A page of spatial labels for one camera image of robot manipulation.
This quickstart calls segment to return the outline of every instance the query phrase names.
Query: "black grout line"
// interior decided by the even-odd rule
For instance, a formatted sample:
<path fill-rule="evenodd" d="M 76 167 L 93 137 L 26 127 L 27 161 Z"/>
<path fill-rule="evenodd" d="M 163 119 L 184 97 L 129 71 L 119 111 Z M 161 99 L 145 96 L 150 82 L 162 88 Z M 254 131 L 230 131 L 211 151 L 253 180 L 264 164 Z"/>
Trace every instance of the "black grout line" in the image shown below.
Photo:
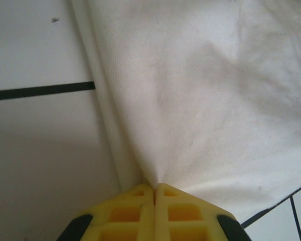
<path fill-rule="evenodd" d="M 95 89 L 95 84 L 93 81 L 72 83 L 72 84 L 39 86 L 39 87 L 30 87 L 30 88 L 21 88 L 21 89 L 7 89 L 7 90 L 0 90 L 0 100 L 25 98 L 25 97 L 32 97 L 32 96 L 47 95 L 47 94 L 76 92 L 76 91 L 84 91 L 84 90 L 92 90 L 92 89 Z"/>
<path fill-rule="evenodd" d="M 256 215 L 252 216 L 251 218 L 249 218 L 248 220 L 246 220 L 245 222 L 243 222 L 241 225 L 243 228 L 247 228 L 249 227 L 251 224 L 255 223 L 256 221 L 258 221 L 260 218 L 262 218 L 264 215 L 266 215 L 268 212 L 270 212 L 271 210 L 273 210 L 274 208 L 276 208 L 277 206 L 279 206 L 281 203 L 283 203 L 284 201 L 288 200 L 289 198 L 291 198 L 293 195 L 295 195 L 297 192 L 301 191 L 301 187 L 299 189 L 297 189 L 296 191 L 294 191 L 291 195 L 289 195 L 288 197 L 286 197 L 285 199 L 283 199 L 282 201 L 280 201 L 278 204 L 276 204 L 275 206 L 268 208 L 266 210 L 263 210 L 261 212 L 258 212 Z"/>
<path fill-rule="evenodd" d="M 297 218 L 295 204 L 294 204 L 294 200 L 293 200 L 292 196 L 290 197 L 290 201 L 291 201 L 291 206 L 292 206 L 292 211 L 293 211 L 293 215 L 294 215 L 294 220 L 295 220 L 297 232 L 299 234 L 299 238 L 300 238 L 300 241 L 301 241 L 301 228 L 300 228 L 300 224 L 299 224 L 299 219 Z"/>

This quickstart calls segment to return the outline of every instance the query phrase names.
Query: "yellow plastic object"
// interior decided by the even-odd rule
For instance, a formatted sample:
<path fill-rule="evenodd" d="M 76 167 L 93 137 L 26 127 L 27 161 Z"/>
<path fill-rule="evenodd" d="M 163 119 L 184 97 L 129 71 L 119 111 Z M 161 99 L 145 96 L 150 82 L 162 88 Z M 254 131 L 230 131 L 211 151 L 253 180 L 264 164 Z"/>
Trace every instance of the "yellow plastic object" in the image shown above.
<path fill-rule="evenodd" d="M 228 241 L 217 215 L 222 208 L 167 184 L 156 189 L 155 241 Z"/>
<path fill-rule="evenodd" d="M 80 215 L 92 214 L 81 241 L 154 241 L 154 198 L 140 185 Z"/>
<path fill-rule="evenodd" d="M 250 241 L 222 208 L 167 184 L 143 184 L 72 220 L 57 241 Z"/>

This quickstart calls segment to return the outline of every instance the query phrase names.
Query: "black plastic part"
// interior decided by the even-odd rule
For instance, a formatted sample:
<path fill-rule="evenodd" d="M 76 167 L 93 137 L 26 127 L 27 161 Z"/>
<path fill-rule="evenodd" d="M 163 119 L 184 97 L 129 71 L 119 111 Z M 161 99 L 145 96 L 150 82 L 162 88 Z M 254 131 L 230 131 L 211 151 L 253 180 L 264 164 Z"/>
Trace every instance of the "black plastic part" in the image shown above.
<path fill-rule="evenodd" d="M 225 215 L 218 215 L 217 220 L 229 241 L 252 241 L 238 221 Z"/>
<path fill-rule="evenodd" d="M 85 214 L 73 219 L 59 236 L 57 241 L 80 241 L 91 220 L 91 214 Z"/>

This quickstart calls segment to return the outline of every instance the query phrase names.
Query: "square hole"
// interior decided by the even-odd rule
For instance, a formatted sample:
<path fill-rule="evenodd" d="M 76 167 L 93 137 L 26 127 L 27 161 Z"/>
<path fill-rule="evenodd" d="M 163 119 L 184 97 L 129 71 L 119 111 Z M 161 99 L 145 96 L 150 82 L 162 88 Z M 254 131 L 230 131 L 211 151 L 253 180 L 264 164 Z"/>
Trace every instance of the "square hole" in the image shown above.
<path fill-rule="evenodd" d="M 172 191 L 169 190 L 169 189 L 165 189 L 165 190 L 164 190 L 164 196 L 166 196 L 166 197 L 176 197 L 177 194 L 174 193 L 174 192 L 172 192 Z"/>
<path fill-rule="evenodd" d="M 110 222 L 139 222 L 140 207 L 117 207 L 110 214 Z"/>
<path fill-rule="evenodd" d="M 171 241 L 209 241 L 205 226 L 170 228 Z"/>
<path fill-rule="evenodd" d="M 137 229 L 110 229 L 101 232 L 98 241 L 137 241 Z"/>
<path fill-rule="evenodd" d="M 173 204 L 168 207 L 169 221 L 203 220 L 198 206 L 193 204 Z"/>

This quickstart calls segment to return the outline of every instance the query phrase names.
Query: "white fabric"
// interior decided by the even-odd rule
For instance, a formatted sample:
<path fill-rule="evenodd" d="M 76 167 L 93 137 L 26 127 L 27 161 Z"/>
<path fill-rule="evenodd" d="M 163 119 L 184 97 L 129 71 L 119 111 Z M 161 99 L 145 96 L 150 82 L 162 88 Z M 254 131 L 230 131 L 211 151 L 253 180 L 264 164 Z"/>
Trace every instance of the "white fabric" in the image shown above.
<path fill-rule="evenodd" d="M 301 186 L 301 0 L 73 0 L 123 189 L 239 221 Z"/>

